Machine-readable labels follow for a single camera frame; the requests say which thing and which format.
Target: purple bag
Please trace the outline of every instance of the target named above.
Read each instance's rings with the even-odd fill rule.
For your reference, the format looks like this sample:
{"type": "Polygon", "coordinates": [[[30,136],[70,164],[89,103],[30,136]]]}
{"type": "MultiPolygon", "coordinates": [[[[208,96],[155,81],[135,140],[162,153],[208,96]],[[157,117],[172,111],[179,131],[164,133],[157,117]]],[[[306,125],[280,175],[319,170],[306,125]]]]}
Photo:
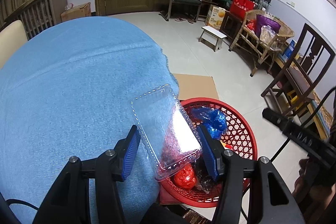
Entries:
{"type": "Polygon", "coordinates": [[[279,33],[281,25],[278,22],[268,17],[257,15],[257,20],[256,20],[256,25],[255,25],[255,35],[257,37],[260,37],[261,27],[265,25],[269,25],[272,28],[272,30],[275,31],[275,33],[279,33]]]}

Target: wall socket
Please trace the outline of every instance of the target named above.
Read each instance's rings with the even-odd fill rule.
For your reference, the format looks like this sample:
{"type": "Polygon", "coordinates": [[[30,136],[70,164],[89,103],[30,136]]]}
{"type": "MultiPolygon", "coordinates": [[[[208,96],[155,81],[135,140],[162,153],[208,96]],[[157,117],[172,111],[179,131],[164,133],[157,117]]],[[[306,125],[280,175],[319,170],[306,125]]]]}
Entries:
{"type": "Polygon", "coordinates": [[[292,2],[292,1],[287,2],[287,4],[289,4],[289,5],[292,6],[292,7],[295,7],[295,3],[292,2]]]}

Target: red plastic basket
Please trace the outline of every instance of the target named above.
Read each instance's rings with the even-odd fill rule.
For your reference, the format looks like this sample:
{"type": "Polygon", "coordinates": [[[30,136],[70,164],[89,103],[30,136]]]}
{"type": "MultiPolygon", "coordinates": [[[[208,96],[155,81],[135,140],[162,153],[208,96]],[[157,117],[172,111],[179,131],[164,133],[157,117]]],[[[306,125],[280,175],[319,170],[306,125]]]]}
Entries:
{"type": "MultiPolygon", "coordinates": [[[[224,143],[231,145],[233,150],[241,157],[251,160],[256,160],[258,158],[257,144],[253,132],[246,120],[233,107],[211,98],[192,98],[182,101],[181,104],[189,115],[194,127],[198,126],[202,121],[195,119],[192,116],[192,108],[206,106],[221,110],[226,115],[226,122],[228,125],[227,133],[222,135],[221,140],[224,143]]],[[[249,180],[245,179],[243,183],[243,190],[248,186],[248,184],[249,180]]],[[[194,189],[186,191],[175,186],[170,178],[161,181],[161,185],[178,201],[199,208],[216,207],[218,196],[221,192],[221,184],[214,187],[208,194],[194,189]]]]}

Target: black cable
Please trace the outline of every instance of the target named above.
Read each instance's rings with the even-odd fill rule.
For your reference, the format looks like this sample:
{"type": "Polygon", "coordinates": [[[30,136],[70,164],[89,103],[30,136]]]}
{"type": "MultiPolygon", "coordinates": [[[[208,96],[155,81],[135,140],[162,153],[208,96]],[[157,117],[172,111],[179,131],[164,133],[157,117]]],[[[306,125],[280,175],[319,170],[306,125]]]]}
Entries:
{"type": "Polygon", "coordinates": [[[14,199],[14,198],[6,200],[6,203],[7,203],[8,206],[11,205],[11,204],[22,204],[22,205],[26,205],[26,206],[28,206],[30,208],[33,208],[35,210],[39,209],[36,206],[34,206],[34,205],[32,205],[32,204],[30,204],[30,203],[28,203],[26,201],[19,200],[19,199],[14,199]]]}
{"type": "MultiPolygon", "coordinates": [[[[313,117],[317,114],[317,112],[320,110],[320,108],[322,107],[322,105],[324,104],[324,102],[326,101],[326,99],[329,97],[329,95],[336,90],[336,86],[334,86],[331,90],[329,90],[327,92],[327,94],[323,97],[322,101],[319,103],[319,105],[317,106],[317,108],[313,111],[313,113],[308,117],[307,120],[305,120],[302,124],[301,127],[303,128],[307,123],[310,122],[311,119],[313,119],[313,117]]],[[[271,162],[273,162],[277,156],[279,156],[279,154],[281,153],[281,151],[286,147],[286,145],[289,143],[290,139],[287,138],[287,140],[282,144],[282,146],[278,149],[278,151],[274,154],[274,156],[271,158],[271,162]]],[[[243,196],[246,194],[246,192],[250,189],[250,185],[248,185],[246,187],[246,189],[243,191],[243,196]]],[[[243,216],[245,217],[245,219],[247,220],[247,216],[246,213],[243,210],[243,207],[241,207],[241,213],[243,214],[243,216]]]]}
{"type": "Polygon", "coordinates": [[[327,92],[327,94],[323,97],[322,101],[319,103],[319,105],[317,106],[317,108],[314,110],[314,112],[309,116],[309,118],[307,120],[305,120],[303,122],[303,124],[301,125],[302,127],[304,127],[311,119],[313,119],[313,117],[316,115],[316,113],[320,110],[320,108],[322,107],[322,105],[324,104],[325,100],[329,97],[329,95],[336,90],[336,86],[334,86],[331,90],[329,90],[327,92]]]}

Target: blue plastic bag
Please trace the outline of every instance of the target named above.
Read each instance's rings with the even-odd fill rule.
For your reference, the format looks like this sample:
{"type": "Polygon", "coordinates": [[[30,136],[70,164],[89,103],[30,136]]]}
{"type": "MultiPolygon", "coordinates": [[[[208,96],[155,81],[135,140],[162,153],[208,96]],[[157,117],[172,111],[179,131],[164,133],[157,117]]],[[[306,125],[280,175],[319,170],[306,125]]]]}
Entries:
{"type": "Polygon", "coordinates": [[[211,138],[219,140],[221,135],[226,133],[226,117],[219,109],[201,106],[192,108],[191,113],[196,119],[203,121],[203,125],[210,133],[211,138]]]}

